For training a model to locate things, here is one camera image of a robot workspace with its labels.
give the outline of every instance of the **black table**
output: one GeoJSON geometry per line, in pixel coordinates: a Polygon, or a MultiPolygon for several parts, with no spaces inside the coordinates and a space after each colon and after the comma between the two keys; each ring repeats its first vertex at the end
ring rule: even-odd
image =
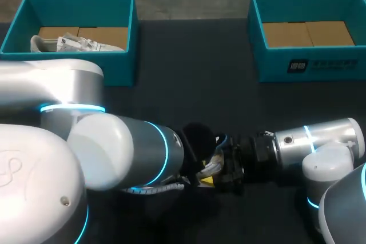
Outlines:
{"type": "MultiPolygon", "coordinates": [[[[0,40],[9,25],[0,25],[0,40]]],[[[365,82],[258,83],[246,20],[143,21],[134,88],[107,87],[107,111],[170,127],[252,134],[344,117],[366,129],[365,82]]],[[[2,123],[36,125],[36,113],[2,123]]],[[[137,197],[89,193],[89,243],[321,243],[299,186],[248,185],[137,197]]]]}

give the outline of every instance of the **open box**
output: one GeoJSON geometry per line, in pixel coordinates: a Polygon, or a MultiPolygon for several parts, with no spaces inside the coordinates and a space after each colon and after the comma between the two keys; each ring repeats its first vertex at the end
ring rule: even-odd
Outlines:
{"type": "Polygon", "coordinates": [[[365,0],[251,0],[248,31],[261,82],[366,79],[365,0]]]}
{"type": "Polygon", "coordinates": [[[102,68],[106,86],[132,86],[137,36],[134,0],[23,0],[0,49],[0,59],[84,59],[102,68]],[[125,51],[31,53],[30,38],[37,35],[41,27],[100,28],[108,37],[114,34],[111,31],[106,34],[106,30],[125,29],[125,51]]]}

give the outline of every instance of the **teal box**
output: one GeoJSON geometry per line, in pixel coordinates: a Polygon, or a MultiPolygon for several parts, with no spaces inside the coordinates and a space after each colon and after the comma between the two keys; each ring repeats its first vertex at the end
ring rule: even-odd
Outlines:
{"type": "Polygon", "coordinates": [[[365,0],[251,0],[248,33],[260,82],[366,79],[365,0]],[[344,21],[355,46],[268,47],[262,23],[312,21],[344,21]]]}
{"type": "Polygon", "coordinates": [[[23,0],[0,49],[0,59],[77,58],[104,72],[106,86],[133,86],[138,37],[134,0],[23,0]],[[31,53],[30,38],[47,27],[128,27],[125,51],[31,53]]]}

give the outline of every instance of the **glowing blue light strip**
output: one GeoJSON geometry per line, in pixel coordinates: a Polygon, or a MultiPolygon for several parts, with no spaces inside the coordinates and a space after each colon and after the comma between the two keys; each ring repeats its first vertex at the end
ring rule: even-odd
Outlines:
{"type": "Polygon", "coordinates": [[[314,144],[313,144],[313,138],[311,136],[311,133],[309,131],[309,127],[308,126],[304,126],[305,132],[307,133],[308,139],[310,140],[310,147],[311,147],[311,152],[315,153],[315,148],[314,148],[314,144]]]}
{"type": "Polygon", "coordinates": [[[315,205],[313,202],[310,201],[310,199],[308,198],[308,202],[311,206],[313,206],[314,208],[317,208],[319,209],[319,206],[318,205],[315,205]]]}
{"type": "Polygon", "coordinates": [[[168,143],[167,143],[167,141],[166,141],[166,138],[165,138],[165,136],[164,136],[164,134],[162,133],[162,131],[156,126],[156,125],[154,125],[154,124],[152,124],[152,123],[150,123],[150,122],[148,122],[148,121],[146,121],[148,124],[150,124],[150,125],[152,125],[152,126],[154,126],[155,127],[155,129],[157,129],[158,130],[158,132],[161,134],[161,136],[162,136],[162,139],[164,140],[164,145],[165,145],[165,162],[164,162],[164,165],[163,165],[163,167],[161,168],[161,171],[160,171],[160,173],[153,179],[153,180],[151,180],[149,183],[147,183],[146,185],[149,185],[149,184],[151,184],[151,183],[153,183],[154,181],[156,181],[156,179],[158,179],[160,176],[161,176],[161,174],[162,174],[162,172],[165,170],[165,167],[166,167],[166,164],[167,164],[167,162],[168,162],[168,155],[169,155],[169,150],[168,150],[168,143]]]}
{"type": "Polygon", "coordinates": [[[84,224],[84,227],[82,228],[82,231],[78,237],[78,239],[76,239],[75,243],[74,244],[78,244],[78,242],[80,241],[80,239],[82,238],[84,232],[85,232],[85,229],[86,229],[86,224],[87,224],[87,219],[89,218],[89,206],[87,207],[87,210],[86,210],[86,218],[85,218],[85,224],[84,224]]]}
{"type": "Polygon", "coordinates": [[[224,139],[224,141],[222,141],[221,142],[221,144],[219,144],[219,145],[217,145],[216,146],[216,148],[218,149],[218,148],[220,148],[221,146],[223,146],[225,143],[226,143],[226,141],[228,140],[228,136],[227,135],[225,135],[225,139],[224,139]]]}
{"type": "Polygon", "coordinates": [[[42,107],[40,112],[53,110],[53,109],[74,109],[74,110],[91,110],[91,111],[101,111],[105,113],[105,108],[95,105],[87,105],[87,104],[55,104],[55,105],[48,105],[42,107]]]}
{"type": "Polygon", "coordinates": [[[365,183],[365,173],[366,173],[366,164],[364,164],[361,172],[361,185],[362,185],[362,191],[364,192],[364,196],[366,199],[366,183],[365,183]]]}

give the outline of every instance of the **shoe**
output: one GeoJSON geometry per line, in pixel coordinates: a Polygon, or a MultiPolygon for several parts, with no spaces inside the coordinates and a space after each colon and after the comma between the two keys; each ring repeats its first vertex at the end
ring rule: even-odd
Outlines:
{"type": "Polygon", "coordinates": [[[124,49],[66,33],[58,39],[43,39],[38,35],[34,35],[30,39],[30,51],[31,53],[47,53],[59,51],[124,51],[124,49]]]}

